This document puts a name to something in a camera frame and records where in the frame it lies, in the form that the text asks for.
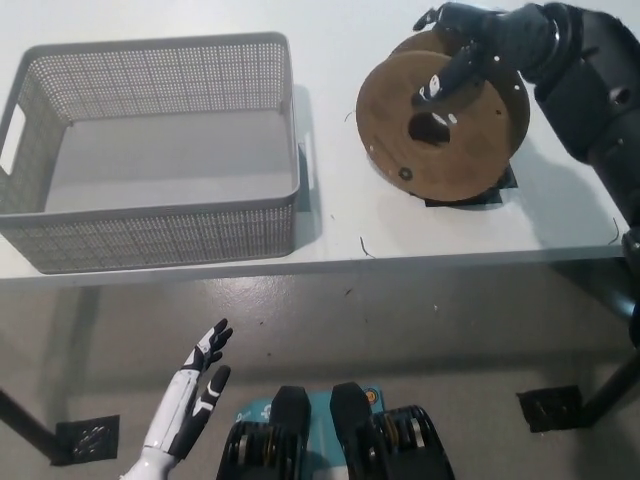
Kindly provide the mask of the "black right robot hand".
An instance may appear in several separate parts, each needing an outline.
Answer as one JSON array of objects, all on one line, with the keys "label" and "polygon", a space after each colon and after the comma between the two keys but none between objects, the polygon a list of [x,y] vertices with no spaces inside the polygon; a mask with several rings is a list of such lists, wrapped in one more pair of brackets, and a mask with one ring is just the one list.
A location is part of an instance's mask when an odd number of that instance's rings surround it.
[{"label": "black right robot hand", "polygon": [[447,2],[424,13],[413,30],[428,25],[456,32],[467,43],[412,95],[414,107],[444,100],[471,80],[484,80],[486,65],[494,61],[519,72],[534,71],[551,59],[560,39],[557,23],[534,3],[499,11]]}]

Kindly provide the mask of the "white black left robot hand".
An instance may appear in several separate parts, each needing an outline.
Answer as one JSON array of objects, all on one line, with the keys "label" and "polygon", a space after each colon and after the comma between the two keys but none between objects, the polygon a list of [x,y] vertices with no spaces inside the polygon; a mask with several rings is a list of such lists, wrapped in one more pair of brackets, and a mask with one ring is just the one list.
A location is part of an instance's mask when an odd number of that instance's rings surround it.
[{"label": "white black left robot hand", "polygon": [[198,391],[199,381],[222,358],[222,348],[232,334],[233,329],[223,319],[195,344],[163,395],[144,448],[161,451],[176,460],[188,456],[216,407],[231,369],[219,366],[202,392]]}]

